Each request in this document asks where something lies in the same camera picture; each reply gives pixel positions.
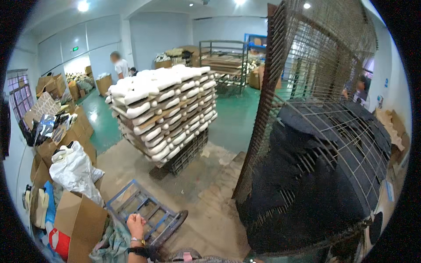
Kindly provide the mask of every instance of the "pile of shoes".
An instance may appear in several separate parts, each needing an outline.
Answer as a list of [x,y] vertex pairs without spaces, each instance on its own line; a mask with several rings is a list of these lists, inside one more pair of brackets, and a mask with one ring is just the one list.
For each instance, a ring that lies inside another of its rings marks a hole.
[[252,192],[237,203],[251,248],[299,249],[358,225],[377,206],[390,151],[389,134],[359,104],[285,104]]
[[218,117],[209,67],[144,70],[109,88],[123,136],[161,167]]

